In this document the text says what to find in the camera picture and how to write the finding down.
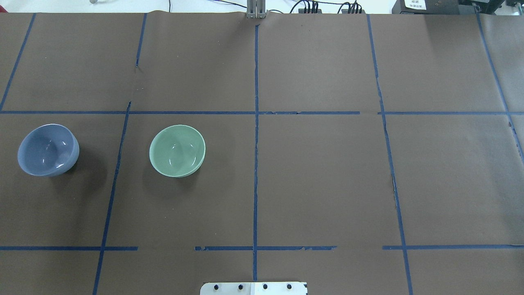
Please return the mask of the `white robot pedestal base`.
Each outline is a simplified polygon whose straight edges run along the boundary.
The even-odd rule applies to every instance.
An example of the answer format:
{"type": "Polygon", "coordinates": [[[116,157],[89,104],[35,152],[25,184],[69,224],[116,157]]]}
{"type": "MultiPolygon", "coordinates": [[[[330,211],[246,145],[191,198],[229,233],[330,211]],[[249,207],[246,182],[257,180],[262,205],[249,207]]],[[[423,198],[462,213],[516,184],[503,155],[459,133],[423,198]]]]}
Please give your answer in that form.
{"type": "Polygon", "coordinates": [[[200,289],[201,295],[307,295],[306,282],[209,282],[200,289]]]}

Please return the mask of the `blue ceramic bowl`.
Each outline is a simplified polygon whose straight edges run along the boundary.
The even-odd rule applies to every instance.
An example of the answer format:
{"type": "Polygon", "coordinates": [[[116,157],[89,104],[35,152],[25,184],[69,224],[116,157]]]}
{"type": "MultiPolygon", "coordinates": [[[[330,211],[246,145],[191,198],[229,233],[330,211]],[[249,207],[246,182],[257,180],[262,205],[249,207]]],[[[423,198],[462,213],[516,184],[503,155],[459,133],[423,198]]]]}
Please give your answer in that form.
{"type": "Polygon", "coordinates": [[[20,168],[32,176],[54,177],[70,170],[80,155],[80,144],[65,126],[42,125],[28,133],[21,142],[17,160],[20,168]]]}

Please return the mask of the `aluminium frame post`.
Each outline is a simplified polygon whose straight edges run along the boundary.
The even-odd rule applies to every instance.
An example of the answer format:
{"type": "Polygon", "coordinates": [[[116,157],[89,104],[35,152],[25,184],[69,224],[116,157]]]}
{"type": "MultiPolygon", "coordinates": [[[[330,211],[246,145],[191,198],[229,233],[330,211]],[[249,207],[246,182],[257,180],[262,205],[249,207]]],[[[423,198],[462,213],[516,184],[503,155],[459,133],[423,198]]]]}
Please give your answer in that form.
{"type": "Polygon", "coordinates": [[[246,16],[248,19],[262,19],[267,16],[266,0],[247,0],[246,16]]]}

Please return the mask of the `black power strip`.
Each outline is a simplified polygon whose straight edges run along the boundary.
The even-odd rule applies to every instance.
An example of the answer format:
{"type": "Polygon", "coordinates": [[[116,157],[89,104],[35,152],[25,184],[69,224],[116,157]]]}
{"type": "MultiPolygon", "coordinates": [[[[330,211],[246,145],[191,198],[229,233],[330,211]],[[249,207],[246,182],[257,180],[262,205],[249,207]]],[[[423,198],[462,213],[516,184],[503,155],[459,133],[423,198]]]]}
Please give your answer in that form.
{"type": "Polygon", "coordinates": [[[309,1],[309,0],[302,0],[297,2],[297,4],[294,6],[294,10],[296,10],[299,14],[321,14],[322,10],[319,7],[320,2],[317,1],[309,1]],[[298,8],[299,3],[303,3],[303,8],[298,8]]]}
{"type": "Polygon", "coordinates": [[[354,0],[353,2],[344,2],[343,4],[341,4],[339,6],[337,13],[338,14],[364,14],[365,11],[363,10],[359,2],[357,0],[354,0]]]}

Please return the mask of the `black equipment box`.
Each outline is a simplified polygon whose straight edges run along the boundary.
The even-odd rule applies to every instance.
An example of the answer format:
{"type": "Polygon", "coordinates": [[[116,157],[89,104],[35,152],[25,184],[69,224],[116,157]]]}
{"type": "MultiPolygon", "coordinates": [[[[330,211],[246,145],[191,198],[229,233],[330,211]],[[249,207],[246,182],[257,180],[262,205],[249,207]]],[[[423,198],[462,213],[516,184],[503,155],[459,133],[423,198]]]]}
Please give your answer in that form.
{"type": "Polygon", "coordinates": [[[397,0],[391,8],[392,14],[425,15],[470,15],[475,14],[471,5],[459,0],[397,0]]]}

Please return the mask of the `green ceramic bowl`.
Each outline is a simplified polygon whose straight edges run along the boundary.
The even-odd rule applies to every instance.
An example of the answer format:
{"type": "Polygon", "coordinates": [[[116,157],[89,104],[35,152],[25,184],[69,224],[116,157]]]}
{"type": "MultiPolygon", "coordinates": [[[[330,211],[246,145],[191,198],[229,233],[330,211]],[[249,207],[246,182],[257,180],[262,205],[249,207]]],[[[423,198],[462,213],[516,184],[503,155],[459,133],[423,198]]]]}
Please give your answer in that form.
{"type": "Polygon", "coordinates": [[[189,125],[172,125],[161,130],[149,147],[152,167],[161,175],[182,178],[201,166],[206,156],[202,134],[189,125]]]}

